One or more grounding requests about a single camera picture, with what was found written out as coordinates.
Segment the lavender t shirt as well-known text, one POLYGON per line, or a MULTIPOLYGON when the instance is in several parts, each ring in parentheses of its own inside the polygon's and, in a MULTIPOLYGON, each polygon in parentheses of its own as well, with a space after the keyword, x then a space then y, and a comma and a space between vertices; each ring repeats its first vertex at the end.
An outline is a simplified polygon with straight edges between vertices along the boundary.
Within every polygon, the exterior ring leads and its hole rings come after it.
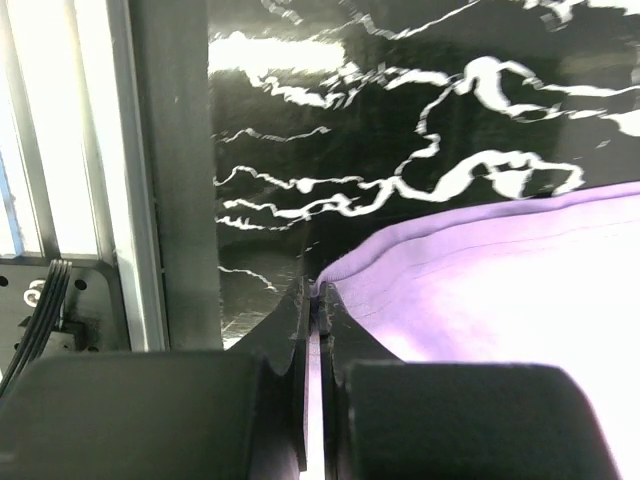
POLYGON ((595 408, 639 475, 639 186, 462 208, 386 227, 327 266, 348 313, 409 361, 535 362, 595 408))

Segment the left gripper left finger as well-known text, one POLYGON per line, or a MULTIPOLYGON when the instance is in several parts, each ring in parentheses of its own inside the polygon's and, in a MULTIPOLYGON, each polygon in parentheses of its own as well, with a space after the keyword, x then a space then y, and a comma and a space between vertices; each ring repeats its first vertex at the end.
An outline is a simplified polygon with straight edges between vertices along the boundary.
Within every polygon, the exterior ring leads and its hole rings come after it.
POLYGON ((294 281, 228 350, 37 361, 1 403, 5 479, 296 479, 310 294, 294 281))

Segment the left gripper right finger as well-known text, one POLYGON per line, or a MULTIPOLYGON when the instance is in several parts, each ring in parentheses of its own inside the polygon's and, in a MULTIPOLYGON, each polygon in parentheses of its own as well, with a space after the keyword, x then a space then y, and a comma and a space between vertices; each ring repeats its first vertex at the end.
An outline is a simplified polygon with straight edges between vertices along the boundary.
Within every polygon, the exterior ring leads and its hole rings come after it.
POLYGON ((317 301, 329 479, 615 479, 585 394, 539 364, 406 363, 325 283, 317 301))

